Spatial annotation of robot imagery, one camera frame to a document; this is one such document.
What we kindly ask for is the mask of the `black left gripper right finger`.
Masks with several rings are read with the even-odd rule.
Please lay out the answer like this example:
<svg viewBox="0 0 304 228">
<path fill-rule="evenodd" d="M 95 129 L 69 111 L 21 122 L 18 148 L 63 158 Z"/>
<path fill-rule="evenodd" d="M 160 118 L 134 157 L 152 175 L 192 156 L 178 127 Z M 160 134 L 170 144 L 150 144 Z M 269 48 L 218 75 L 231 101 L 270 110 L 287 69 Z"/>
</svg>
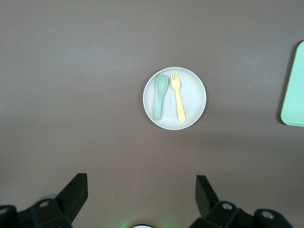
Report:
<svg viewBox="0 0 304 228">
<path fill-rule="evenodd" d="M 292 225 L 280 213 L 258 209 L 246 213 L 234 203 L 220 200 L 204 175 L 196 177 L 195 200 L 200 212 L 191 228 L 290 228 Z"/>
</svg>

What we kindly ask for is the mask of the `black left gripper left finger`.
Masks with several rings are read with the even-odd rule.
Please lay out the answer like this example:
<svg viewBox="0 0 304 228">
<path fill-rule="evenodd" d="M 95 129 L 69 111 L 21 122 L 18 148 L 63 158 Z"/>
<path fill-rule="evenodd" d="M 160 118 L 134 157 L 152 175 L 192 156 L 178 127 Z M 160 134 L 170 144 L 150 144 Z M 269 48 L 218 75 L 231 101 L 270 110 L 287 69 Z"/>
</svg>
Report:
<svg viewBox="0 0 304 228">
<path fill-rule="evenodd" d="M 55 198 L 42 199 L 18 212 L 13 205 L 1 205 L 2 228 L 71 228 L 88 198 L 87 174 L 77 174 Z"/>
</svg>

